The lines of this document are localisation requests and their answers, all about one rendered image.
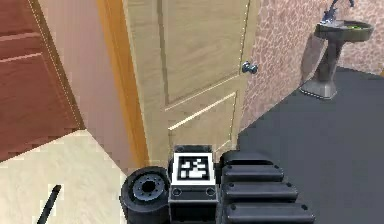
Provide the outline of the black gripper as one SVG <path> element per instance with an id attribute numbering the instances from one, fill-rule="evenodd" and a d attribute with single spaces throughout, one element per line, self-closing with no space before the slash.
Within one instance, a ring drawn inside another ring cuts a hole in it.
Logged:
<path id="1" fill-rule="evenodd" d="M 169 180 L 166 169 L 140 168 L 129 175 L 119 196 L 127 224 L 167 224 Z"/>

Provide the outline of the light wooden room door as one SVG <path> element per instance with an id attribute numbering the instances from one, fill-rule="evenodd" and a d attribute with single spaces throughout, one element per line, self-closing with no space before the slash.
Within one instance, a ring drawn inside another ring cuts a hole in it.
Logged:
<path id="1" fill-rule="evenodd" d="M 235 148 L 262 0 L 123 0 L 149 162 Z"/>

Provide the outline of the round metal door knob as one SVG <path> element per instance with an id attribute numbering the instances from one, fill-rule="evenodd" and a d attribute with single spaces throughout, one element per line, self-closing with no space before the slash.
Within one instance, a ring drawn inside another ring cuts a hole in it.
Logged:
<path id="1" fill-rule="evenodd" d="M 251 64 L 249 61 L 245 61 L 242 64 L 241 71 L 243 73 L 256 74 L 258 71 L 258 66 L 256 64 Z"/>

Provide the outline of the red-brown wooden room door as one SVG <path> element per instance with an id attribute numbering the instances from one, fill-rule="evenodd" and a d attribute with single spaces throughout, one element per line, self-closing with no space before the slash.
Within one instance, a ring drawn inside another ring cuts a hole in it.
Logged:
<path id="1" fill-rule="evenodd" d="M 39 0 L 0 0 L 0 162 L 83 128 Z"/>

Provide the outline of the silver sink faucet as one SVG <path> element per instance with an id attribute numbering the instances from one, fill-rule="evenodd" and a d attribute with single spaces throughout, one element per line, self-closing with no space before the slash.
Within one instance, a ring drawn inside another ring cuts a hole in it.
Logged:
<path id="1" fill-rule="evenodd" d="M 333 23 L 336 20 L 337 8 L 335 5 L 338 1 L 339 0 L 333 0 L 329 9 L 324 11 L 324 15 L 320 20 L 321 24 Z"/>

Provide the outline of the dark pedestal sink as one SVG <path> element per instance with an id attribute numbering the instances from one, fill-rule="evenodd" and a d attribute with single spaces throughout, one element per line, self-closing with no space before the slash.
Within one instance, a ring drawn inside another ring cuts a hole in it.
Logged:
<path id="1" fill-rule="evenodd" d="M 344 44 L 368 41 L 373 31 L 373 25 L 361 21 L 319 22 L 314 35 L 326 40 L 328 45 L 314 76 L 306 81 L 299 90 L 316 98 L 332 99 L 337 94 L 334 76 Z"/>

